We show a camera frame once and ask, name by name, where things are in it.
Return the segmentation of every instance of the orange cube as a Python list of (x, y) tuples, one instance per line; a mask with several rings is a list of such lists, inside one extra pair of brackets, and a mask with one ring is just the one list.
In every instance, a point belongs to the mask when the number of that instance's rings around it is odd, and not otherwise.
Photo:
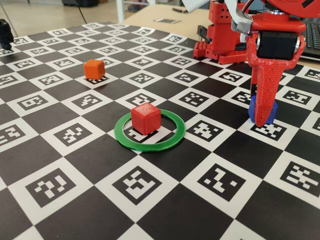
[(90, 59), (84, 63), (84, 75), (87, 79), (100, 80), (105, 74), (104, 61)]

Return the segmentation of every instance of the red robot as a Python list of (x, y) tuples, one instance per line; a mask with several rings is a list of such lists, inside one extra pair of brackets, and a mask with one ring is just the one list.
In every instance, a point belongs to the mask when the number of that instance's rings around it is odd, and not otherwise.
[[(237, 0), (225, 0), (232, 17), (231, 29), (246, 42), (248, 63), (252, 67), (249, 115), (258, 127), (270, 124), (276, 116), (275, 97), (285, 70), (296, 66), (305, 46), (302, 33), (306, 26), (300, 18), (320, 17), (320, 0), (262, 0), (266, 11), (246, 14), (248, 0), (240, 10)], [(207, 0), (184, 0), (189, 11)]]

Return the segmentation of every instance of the gray cable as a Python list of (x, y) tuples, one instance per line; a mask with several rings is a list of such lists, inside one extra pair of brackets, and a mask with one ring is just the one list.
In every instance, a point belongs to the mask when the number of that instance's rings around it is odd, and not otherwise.
[(16, 31), (16, 29), (15, 29), (14, 25), (12, 24), (12, 22), (11, 22), (11, 20), (10, 20), (9, 16), (8, 16), (8, 14), (7, 14), (7, 12), (6, 12), (5, 8), (4, 8), (4, 6), (2, 5), (2, 1), (1, 1), (1, 0), (0, 0), (0, 6), (1, 6), (1, 8), (2, 8), (3, 12), (4, 12), (4, 15), (5, 15), (5, 16), (6, 16), (6, 18), (8, 19), (8, 22), (9, 22), (9, 24), (10, 24), (11, 28), (13, 29), (15, 36), (16, 36), (16, 37), (18, 37), (18, 33), (17, 33), (17, 31)]

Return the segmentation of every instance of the white square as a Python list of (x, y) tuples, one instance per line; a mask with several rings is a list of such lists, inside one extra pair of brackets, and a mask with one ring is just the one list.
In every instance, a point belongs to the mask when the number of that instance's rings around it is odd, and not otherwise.
[(160, 41), (169, 43), (169, 44), (180, 44), (185, 41), (187, 38), (178, 34), (170, 33), (168, 36), (162, 38)]
[[(83, 98), (83, 99), (81, 103), (79, 102), (80, 103), (80, 106), (79, 106), (75, 104), (73, 101), (80, 98)], [(91, 89), (91, 90), (82, 92), (78, 95), (72, 96), (66, 100), (63, 100), (61, 103), (66, 105), (72, 111), (82, 116), (111, 102), (112, 100), (110, 98)]]
[(215, 74), (211, 75), (210, 78), (216, 79), (221, 82), (231, 84), (234, 86), (240, 86), (245, 81), (249, 80), (251, 76), (238, 71), (233, 71), (233, 70), (224, 68), (216, 72)]
[(161, 62), (147, 56), (138, 56), (136, 58), (125, 61), (124, 63), (138, 69), (146, 69)]
[[(113, 186), (113, 183), (118, 181), (120, 178), (122, 178), (138, 166), (148, 174), (152, 175), (158, 181), (160, 181), (161, 184), (156, 189), (154, 189), (147, 197), (145, 197), (140, 203), (135, 205), (117, 188), (115, 188)], [(176, 181), (174, 178), (138, 155), (118, 168), (116, 171), (112, 172), (104, 179), (99, 181), (97, 184), (95, 184), (95, 186), (129, 218), (131, 218), (134, 222), (137, 222), (173, 188), (175, 188), (177, 184), (178, 181)]]
[[(219, 129), (222, 129), (222, 131), (217, 136), (215, 136), (212, 140), (208, 141), (206, 139), (203, 139), (203, 138), (197, 136), (197, 134), (192, 134), (188, 131), (188, 130), (192, 130), (191, 127), (194, 127), (195, 124), (197, 124), (197, 123), (211, 124), (215, 127), (218, 127)], [(213, 152), (217, 147), (220, 146), (220, 144), (222, 144), (228, 137), (230, 137), (236, 131), (232, 127), (224, 125), (218, 121), (215, 121), (215, 120), (213, 120), (209, 117), (206, 117), (204, 115), (201, 115), (201, 114), (197, 114), (196, 116), (194, 116), (193, 118), (188, 120), (185, 123), (185, 127), (186, 127), (187, 132), (185, 133), (184, 137), (186, 139), (208, 149), (210, 152)], [(204, 132), (204, 131), (202, 131), (202, 132), (203, 132), (203, 135), (206, 136), (207, 138), (211, 137), (210, 135), (205, 135), (206, 133), (210, 134), (209, 132)]]
[(129, 27), (129, 25), (119, 24), (119, 23), (116, 23), (116, 24), (108, 24), (107, 26), (110, 27), (110, 28), (113, 28), (113, 29), (125, 29), (125, 28)]
[(104, 62), (105, 69), (108, 69), (110, 67), (113, 67), (113, 66), (121, 63), (121, 61), (114, 59), (112, 57), (109, 57), (109, 56), (103, 56), (103, 57), (97, 58), (97, 60), (102, 60)]
[[(315, 196), (315, 195), (297, 187), (295, 185), (295, 183), (293, 183), (293, 182), (292, 182), (292, 184), (290, 184), (289, 182), (281, 179), (281, 176), (285, 174), (285, 170), (288, 168), (288, 166), (291, 162), (293, 164), (303, 166), (304, 168), (307, 168), (313, 172), (320, 174), (320, 166), (284, 151), (280, 155), (278, 160), (275, 162), (275, 164), (272, 166), (270, 171), (267, 173), (267, 175), (264, 177), (263, 180), (265, 180), (266, 182), (276, 186), (277, 188), (307, 202), (308, 204), (316, 207), (317, 209), (320, 209), (320, 197), (319, 196)], [(305, 182), (305, 184), (308, 184), (308, 185), (317, 185), (318, 186), (320, 184), (320, 182), (315, 181), (314, 179), (311, 179), (310, 177), (308, 177), (306, 175), (307, 174), (305, 174), (305, 173), (303, 173), (300, 176), (296, 175), (295, 180), (300, 183)]]
[[(191, 96), (189, 96), (191, 94), (195, 98), (199, 98), (199, 101), (201, 101), (201, 103), (196, 104), (196, 102), (193, 101)], [(200, 113), (203, 110), (205, 110), (207, 107), (209, 107), (211, 104), (213, 104), (215, 101), (217, 101), (218, 99), (219, 98), (216, 96), (212, 96), (212, 95), (205, 93), (203, 91), (199, 91), (197, 89), (188, 87), (187, 89), (181, 91), (177, 95), (171, 97), (169, 99), (169, 101), (171, 101), (175, 104), (178, 104), (186, 109), (190, 109), (196, 113)]]
[(167, 46), (165, 48), (162, 48), (161, 50), (165, 51), (167, 53), (170, 53), (170, 54), (175, 54), (175, 55), (182, 55), (187, 52), (193, 51), (193, 49), (190, 47), (180, 46), (180, 45), (176, 45), (176, 44)]
[(98, 54), (102, 54), (104, 56), (109, 56), (112, 54), (117, 54), (120, 52), (123, 52), (124, 50), (120, 47), (117, 46), (112, 46), (112, 45), (106, 45), (100, 48), (97, 48), (95, 50), (92, 50), (93, 52), (96, 52)]
[(19, 61), (7, 63), (6, 65), (13, 71), (21, 71), (43, 64), (41, 61), (30, 57)]
[(0, 125), (0, 153), (38, 135), (22, 118), (2, 124)]
[(117, 240), (154, 240), (149, 236), (141, 227), (136, 223), (132, 225), (127, 231), (124, 232)]
[(9, 105), (20, 117), (34, 113), (59, 101), (45, 91), (37, 91), (29, 95), (9, 101)]
[(73, 32), (69, 31), (66, 28), (60, 28), (60, 29), (48, 31), (48, 34), (50, 34), (53, 37), (62, 37), (62, 36), (73, 34)]
[(25, 230), (23, 233), (15, 237), (13, 240), (44, 240), (35, 226)]
[(134, 54), (139, 54), (139, 55), (147, 55), (147, 54), (151, 54), (154, 53), (156, 51), (158, 51), (159, 49), (152, 47), (152, 46), (147, 46), (147, 45), (139, 45), (139, 46), (135, 46), (133, 48), (128, 49), (127, 51), (132, 52)]
[(34, 42), (35, 41), (33, 41), (28, 36), (20, 36), (20, 37), (14, 38), (13, 42), (11, 43), (11, 46), (15, 47), (15, 46), (20, 46), (20, 45), (24, 45), (24, 44), (34, 43)]
[(320, 96), (293, 87), (283, 86), (277, 92), (275, 99), (312, 111), (320, 101)]
[(130, 39), (129, 41), (134, 42), (136, 44), (143, 45), (143, 44), (151, 44), (153, 42), (156, 42), (157, 40), (148, 36), (140, 36), (137, 38)]
[(303, 66), (301, 71), (296, 76), (300, 77), (300, 78), (316, 81), (319, 83), (320, 82), (320, 69), (312, 68), (312, 67), (308, 67), (308, 66)]
[(186, 56), (174, 56), (172, 58), (169, 58), (165, 61), (163, 61), (166, 64), (176, 66), (181, 69), (186, 69), (196, 63), (198, 63), (198, 60), (186, 57)]
[(83, 36), (83, 37), (79, 37), (79, 38), (75, 38), (75, 39), (69, 40), (68, 42), (71, 43), (71, 44), (77, 45), (77, 46), (81, 46), (81, 45), (84, 45), (84, 44), (94, 43), (94, 42), (96, 42), (96, 40), (94, 40), (92, 38), (89, 38), (89, 37), (84, 37)]
[(2, 180), (2, 178), (0, 177), (0, 191), (5, 189), (7, 186), (5, 184), (5, 182)]
[(65, 40), (62, 40), (61, 38), (58, 37), (51, 37), (51, 38), (47, 38), (47, 39), (43, 39), (43, 40), (39, 40), (37, 41), (37, 43), (44, 45), (44, 46), (50, 46), (50, 45), (54, 45), (54, 44), (60, 44), (65, 42)]
[(193, 85), (196, 85), (207, 78), (208, 77), (205, 75), (186, 69), (182, 69), (166, 77), (166, 79), (174, 81), (178, 84), (185, 85), (187, 87), (192, 87)]
[[(245, 180), (242, 187), (234, 194), (230, 201), (227, 201), (198, 182), (198, 180), (204, 176), (215, 164), (225, 168), (226, 170)], [(214, 153), (211, 153), (181, 181), (181, 184), (230, 217), (236, 218), (252, 194), (255, 192), (261, 181), (262, 179), (253, 175), (252, 173), (234, 165), (233, 163)], [(225, 188), (226, 185), (228, 184), (223, 183), (221, 187)]]
[(155, 29), (149, 28), (149, 27), (140, 27), (138, 30), (133, 31), (132, 34), (136, 34), (139, 36), (148, 36), (150, 34), (153, 34), (155, 32)]
[(55, 50), (47, 46), (41, 46), (41, 47), (25, 50), (24, 52), (28, 54), (30, 57), (36, 57), (36, 56), (54, 53)]
[(73, 57), (68, 56), (68, 57), (64, 57), (64, 58), (60, 58), (57, 60), (46, 62), (45, 64), (47, 64), (48, 66), (52, 67), (53, 69), (55, 69), (57, 71), (61, 71), (64, 69), (68, 69), (68, 68), (77, 66), (79, 64), (83, 64), (83, 63)]
[(102, 85), (106, 85), (108, 83), (111, 83), (117, 79), (118, 79), (117, 77), (112, 76), (111, 74), (107, 73), (101, 79), (98, 79), (98, 80), (86, 79), (85, 76), (78, 77), (75, 80), (78, 81), (79, 83), (91, 88), (91, 89), (95, 89), (95, 88), (100, 87)]
[(296, 135), (299, 128), (275, 119), (273, 124), (265, 124), (262, 128), (257, 127), (248, 119), (238, 131), (270, 144), (278, 149), (285, 150), (290, 141)]
[(66, 56), (72, 57), (78, 54), (83, 54), (86, 52), (89, 52), (90, 50), (87, 48), (84, 48), (83, 46), (72, 46), (63, 50), (58, 51), (59, 53), (62, 53)]
[(249, 89), (236, 87), (221, 99), (248, 109), (251, 101), (251, 92)]
[(63, 74), (60, 71), (55, 71), (55, 72), (48, 73), (46, 75), (35, 77), (29, 81), (34, 85), (36, 85), (38, 88), (45, 90), (45, 89), (57, 86), (59, 84), (66, 83), (70, 80), (72, 80), (71, 77)]
[(82, 27), (86, 28), (86, 29), (98, 29), (98, 28), (102, 28), (105, 25), (98, 23), (98, 22), (91, 22), (91, 23), (87, 23), (87, 24), (83, 24)]
[(258, 235), (256, 232), (252, 231), (250, 228), (243, 225), (237, 220), (233, 220), (228, 229), (224, 232), (220, 240), (266, 240), (262, 236)]
[(127, 40), (117, 37), (117, 36), (111, 36), (111, 37), (107, 37), (104, 39), (99, 40), (99, 42), (104, 43), (104, 44), (108, 44), (108, 45), (114, 45), (114, 44), (120, 44), (120, 43), (124, 43)]
[(300, 128), (308, 131), (309, 133), (320, 136), (319, 121), (320, 121), (320, 113), (312, 111)]
[(125, 35), (125, 34), (128, 34), (128, 33), (129, 32), (123, 31), (123, 30), (120, 30), (120, 29), (113, 29), (113, 30), (104, 32), (104, 34), (109, 35), (109, 36), (113, 36), (113, 37)]
[[(59, 140), (55, 134), (59, 132), (65, 132), (65, 136), (70, 136), (70, 128), (75, 124), (81, 125), (81, 130), (88, 130), (91, 132), (90, 135), (86, 136), (85, 138), (82, 138), (81, 140), (78, 140), (71, 145), (67, 146), (64, 144), (61, 140)], [(49, 131), (46, 131), (41, 134), (41, 136), (54, 148), (56, 149), (62, 156), (68, 155), (69, 153), (72, 153), (73, 151), (83, 147), (84, 145), (92, 142), (93, 140), (101, 137), (103, 134), (105, 134), (104, 131), (93, 125), (91, 122), (87, 121), (83, 117), (77, 117), (71, 121), (68, 121), (62, 125), (59, 125)]]
[(206, 63), (206, 64), (210, 64), (213, 66), (217, 66), (217, 67), (223, 68), (223, 69), (232, 65), (232, 63), (231, 64), (219, 64), (219, 63), (217, 63), (217, 60), (214, 60), (212, 58), (205, 58), (201, 62)]
[(27, 81), (27, 79), (21, 76), (17, 72), (11, 72), (5, 75), (0, 75), (0, 89), (9, 87), (15, 84), (19, 84), (25, 81)]
[(89, 30), (79, 31), (76, 34), (83, 36), (83, 37), (90, 37), (90, 36), (101, 34), (101, 32), (93, 30), (93, 29), (89, 29)]
[(279, 85), (287, 85), (295, 76), (294, 75), (290, 75), (288, 73), (282, 73), (282, 77), (283, 79), (280, 80)]
[(15, 47), (12, 47), (10, 50), (0, 49), (0, 57), (16, 54), (16, 53), (20, 53), (20, 52), (21, 51)]
[[(135, 100), (133, 100), (131, 102), (127, 101), (131, 98), (135, 98)], [(166, 99), (141, 88), (141, 89), (138, 89), (138, 90), (136, 90), (128, 95), (125, 95), (115, 101), (117, 103), (127, 107), (128, 109), (133, 109), (133, 108), (135, 108), (141, 104), (144, 104), (144, 103), (150, 103), (153, 106), (157, 106), (157, 105), (165, 102)]]
[(139, 88), (144, 88), (161, 80), (162, 77), (146, 70), (140, 70), (124, 76), (121, 79)]
[[(69, 191), (65, 192), (63, 195), (54, 199), (52, 202), (40, 207), (33, 196), (29, 193), (26, 186), (39, 180), (56, 169), (60, 169), (75, 184), (75, 186)], [(36, 225), (71, 202), (76, 197), (80, 196), (92, 186), (93, 184), (86, 179), (85, 176), (83, 176), (71, 163), (62, 157), (59, 160), (56, 160), (40, 170), (11, 184), (8, 186), (8, 188), (32, 224)]]

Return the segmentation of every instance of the black square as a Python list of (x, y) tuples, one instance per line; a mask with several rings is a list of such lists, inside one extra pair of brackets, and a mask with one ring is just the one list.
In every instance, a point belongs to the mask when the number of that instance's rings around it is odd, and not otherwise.
[(76, 185), (60, 168), (25, 186), (41, 208), (70, 191)]
[(73, 124), (59, 132), (54, 136), (59, 139), (67, 147), (79, 142), (80, 140), (90, 136), (92, 132), (82, 126), (80, 123)]
[(63, 101), (65, 99), (71, 98), (72, 96), (88, 91), (89, 89), (89, 87), (77, 81), (67, 81), (57, 86), (50, 87), (45, 91), (55, 99)]
[(246, 180), (215, 163), (197, 182), (230, 202)]
[(102, 100), (96, 96), (93, 96), (92, 94), (82, 96), (82, 97), (72, 101), (72, 103), (74, 103), (75, 105), (77, 105), (81, 109), (87, 109), (93, 105), (100, 103), (100, 102), (102, 102)]
[(0, 125), (19, 118), (19, 115), (16, 114), (7, 104), (0, 105), (0, 116)]
[(17, 104), (23, 108), (25, 111), (36, 108), (43, 104), (47, 104), (48, 101), (44, 99), (40, 95), (29, 97), (28, 99), (24, 99), (23, 101), (18, 101)]
[(320, 211), (262, 181), (236, 218), (265, 239), (307, 240), (320, 235)]
[(320, 174), (293, 161), (289, 163), (280, 179), (317, 198), (320, 196)]
[(166, 78), (160, 79), (159, 81), (156, 81), (149, 86), (144, 87), (145, 90), (165, 99), (172, 98), (186, 88), (186, 86), (174, 81), (170, 81)]
[(41, 136), (0, 153), (0, 176), (9, 186), (61, 158)]
[(46, 64), (41, 64), (38, 66), (30, 67), (24, 70), (19, 71), (18, 73), (25, 77), (26, 79), (34, 79), (37, 77), (40, 77), (42, 75), (50, 74), (55, 72), (52, 67), (46, 65)]
[(284, 132), (287, 130), (287, 128), (284, 126), (280, 126), (278, 124), (272, 123), (272, 124), (265, 124), (262, 127), (253, 125), (250, 128), (250, 130), (262, 136), (265, 136), (269, 139), (278, 141), (281, 138), (281, 136), (284, 134)]
[(193, 88), (216, 96), (218, 98), (222, 98), (224, 95), (226, 95), (236, 87), (231, 84), (215, 80), (213, 78), (207, 78), (194, 85)]
[(22, 118), (34, 130), (42, 134), (77, 117), (79, 117), (78, 114), (59, 102)]
[(136, 155), (105, 134), (73, 151), (65, 158), (93, 184), (96, 184)]
[(111, 74), (112, 76), (115, 76), (117, 78), (122, 78), (124, 76), (130, 75), (130, 74), (137, 72), (139, 70), (140, 69), (137, 67), (131, 66), (126, 63), (122, 63), (121, 67), (119, 65), (109, 67), (107, 69), (107, 72), (109, 74)]
[(0, 129), (0, 147), (24, 137), (26, 134), (15, 124)]
[(207, 149), (184, 138), (175, 147), (159, 152), (143, 152), (141, 157), (181, 181), (209, 154)]
[(112, 100), (119, 99), (127, 94), (130, 94), (139, 88), (135, 85), (132, 85), (126, 81), (123, 81), (121, 79), (112, 81), (110, 83), (107, 83), (103, 86), (99, 86), (95, 88), (97, 92), (107, 96), (108, 98)]
[(157, 240), (219, 240), (232, 221), (179, 184), (137, 224)]
[(249, 118), (248, 109), (222, 99), (215, 101), (201, 114), (234, 129), (240, 128)]
[(158, 179), (140, 166), (136, 166), (112, 184), (135, 205), (138, 205), (160, 185), (161, 182)]
[(320, 166), (320, 137), (299, 129), (286, 151)]
[(11, 240), (32, 227), (8, 189), (0, 191), (0, 233), (2, 240)]
[(214, 139), (216, 136), (218, 136), (223, 129), (214, 126), (208, 122), (205, 122), (203, 120), (198, 121), (196, 124), (191, 126), (187, 132), (191, 133), (207, 142), (210, 142), (212, 139)]
[(320, 131), (320, 117), (318, 118), (318, 120), (315, 122), (315, 124), (312, 127), (315, 130)]
[(129, 112), (127, 107), (113, 101), (88, 112), (83, 117), (107, 133), (114, 129), (116, 122)]
[(288, 82), (287, 86), (307, 93), (320, 95), (319, 81), (312, 81), (303, 77), (295, 76), (290, 82)]
[(159, 76), (165, 78), (171, 74), (174, 74), (174, 73), (180, 71), (181, 69), (179, 67), (172, 66), (172, 65), (166, 64), (164, 62), (160, 62), (156, 65), (153, 65), (153, 66), (146, 68), (145, 70), (150, 73), (153, 73), (153, 74), (156, 74), (156, 75), (159, 75)]
[(223, 68), (200, 61), (200, 62), (197, 62), (196, 64), (193, 64), (192, 66), (187, 67), (186, 69), (189, 71), (195, 72), (197, 74), (202, 74), (209, 77), (219, 72)]
[(252, 74), (252, 67), (250, 67), (249, 64), (245, 62), (234, 63), (228, 66), (226, 69), (230, 69), (230, 70), (240, 72), (242, 74), (247, 74), (250, 76)]
[(263, 179), (283, 151), (236, 131), (213, 152)]
[(305, 74), (306, 77), (313, 78), (316, 80), (320, 80), (320, 71), (316, 71), (314, 69), (309, 69)]
[(311, 97), (302, 93), (298, 93), (292, 90), (289, 90), (284, 96), (284, 99), (288, 99), (290, 101), (307, 105), (308, 102), (310, 101)]
[(132, 224), (113, 202), (92, 187), (35, 227), (46, 240), (116, 240)]
[(128, 103), (131, 103), (131, 104), (135, 105), (135, 106), (139, 106), (139, 105), (144, 104), (144, 103), (152, 104), (155, 101), (155, 99), (150, 97), (150, 96), (148, 96), (148, 95), (146, 95), (146, 94), (144, 94), (144, 93), (139, 93), (139, 94), (137, 94), (137, 95), (135, 95), (133, 97), (130, 97), (130, 98), (126, 99), (126, 101)]
[(40, 88), (29, 81), (24, 81), (0, 89), (0, 98), (5, 102), (9, 102), (38, 91), (40, 91)]

